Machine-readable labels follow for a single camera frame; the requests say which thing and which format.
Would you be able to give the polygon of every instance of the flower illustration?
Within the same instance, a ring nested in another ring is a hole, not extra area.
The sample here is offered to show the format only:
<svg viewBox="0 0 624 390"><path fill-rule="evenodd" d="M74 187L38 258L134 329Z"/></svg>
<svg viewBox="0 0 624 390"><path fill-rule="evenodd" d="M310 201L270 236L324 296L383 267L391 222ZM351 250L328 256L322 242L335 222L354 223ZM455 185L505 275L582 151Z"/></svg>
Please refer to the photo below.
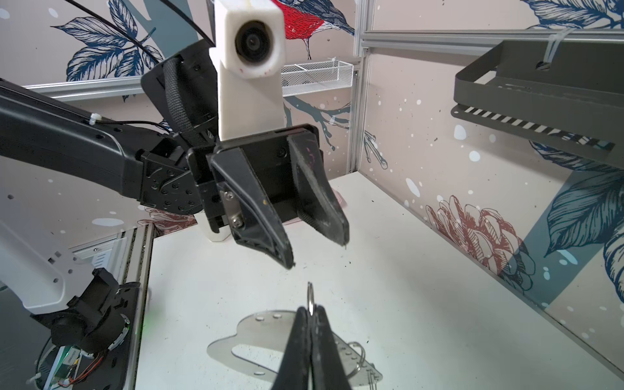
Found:
<svg viewBox="0 0 624 390"><path fill-rule="evenodd" d="M193 215L177 215L150 207L146 207L145 211L150 213L151 219L140 220L138 221L139 225L144 226L153 223L162 234L176 232L197 223Z"/></svg>
<svg viewBox="0 0 624 390"><path fill-rule="evenodd" d="M437 211L427 206L429 222L437 231L470 254L475 260L520 291L533 286L535 262L514 230L498 211L462 208L457 197L441 201Z"/></svg>

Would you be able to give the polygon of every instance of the metal plate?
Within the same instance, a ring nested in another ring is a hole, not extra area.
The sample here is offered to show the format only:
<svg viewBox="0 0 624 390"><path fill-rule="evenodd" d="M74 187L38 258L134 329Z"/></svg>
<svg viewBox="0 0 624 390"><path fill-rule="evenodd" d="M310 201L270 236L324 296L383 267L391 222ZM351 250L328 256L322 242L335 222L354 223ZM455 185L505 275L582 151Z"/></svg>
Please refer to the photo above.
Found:
<svg viewBox="0 0 624 390"><path fill-rule="evenodd" d="M294 311L273 310L263 311L243 318L236 326L236 334L234 336L212 342L207 348L207 353L214 360L239 373L273 383L277 377L275 371L235 355L232 349L237 345L247 344L283 353L286 349L290 329L295 322L295 316L296 312ZM338 348L344 371L346 374L349 374L356 368L361 355L336 333L334 333L334 340L336 341L336 347ZM377 382L380 382L383 378L381 373L365 360L358 373L349 379L350 385L367 386L369 384L369 373L374 375Z"/></svg>

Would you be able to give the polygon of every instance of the white dot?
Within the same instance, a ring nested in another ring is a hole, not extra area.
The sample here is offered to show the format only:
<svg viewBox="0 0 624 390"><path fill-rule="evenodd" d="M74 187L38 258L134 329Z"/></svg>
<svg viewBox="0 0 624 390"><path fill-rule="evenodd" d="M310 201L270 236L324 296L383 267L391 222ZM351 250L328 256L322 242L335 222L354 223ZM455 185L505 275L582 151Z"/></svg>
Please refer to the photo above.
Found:
<svg viewBox="0 0 624 390"><path fill-rule="evenodd" d="M476 150L473 150L468 154L468 158L470 159L470 161L476 162L481 159L481 154L479 154L479 152L477 152Z"/></svg>
<svg viewBox="0 0 624 390"><path fill-rule="evenodd" d="M98 226L117 226L123 225L124 221L118 220L116 218L96 218L92 220L91 223Z"/></svg>
<svg viewBox="0 0 624 390"><path fill-rule="evenodd" d="M453 132L453 137L456 140L465 140L466 139L466 129L462 125L456 125L455 131Z"/></svg>
<svg viewBox="0 0 624 390"><path fill-rule="evenodd" d="M407 179L405 179L405 182L407 183L407 187L409 188L409 190L416 195L416 197L420 198L421 197L421 192L418 190L418 187L416 186L416 184L414 184L414 182L412 181L412 179L410 179L409 177Z"/></svg>

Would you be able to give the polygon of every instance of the aluminum rail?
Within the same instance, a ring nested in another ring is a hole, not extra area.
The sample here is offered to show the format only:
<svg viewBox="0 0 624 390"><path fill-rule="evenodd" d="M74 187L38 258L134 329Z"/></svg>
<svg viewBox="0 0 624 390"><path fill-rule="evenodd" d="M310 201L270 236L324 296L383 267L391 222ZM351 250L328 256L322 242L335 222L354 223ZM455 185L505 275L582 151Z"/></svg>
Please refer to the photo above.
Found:
<svg viewBox="0 0 624 390"><path fill-rule="evenodd" d="M366 31L362 46L369 49L400 49L481 56L502 41L548 41L557 30L458 30L458 31ZM573 42L624 43L624 32L614 30L573 31Z"/></svg>

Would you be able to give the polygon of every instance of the dark gray shelf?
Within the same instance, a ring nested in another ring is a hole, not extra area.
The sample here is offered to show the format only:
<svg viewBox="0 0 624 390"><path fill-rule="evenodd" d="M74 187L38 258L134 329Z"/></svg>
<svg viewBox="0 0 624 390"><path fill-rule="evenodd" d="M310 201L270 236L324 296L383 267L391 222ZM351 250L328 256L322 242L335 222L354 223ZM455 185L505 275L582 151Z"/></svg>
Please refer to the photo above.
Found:
<svg viewBox="0 0 624 390"><path fill-rule="evenodd" d="M624 45L563 41L538 70L546 46L504 41L461 70L451 115L624 169Z"/></svg>

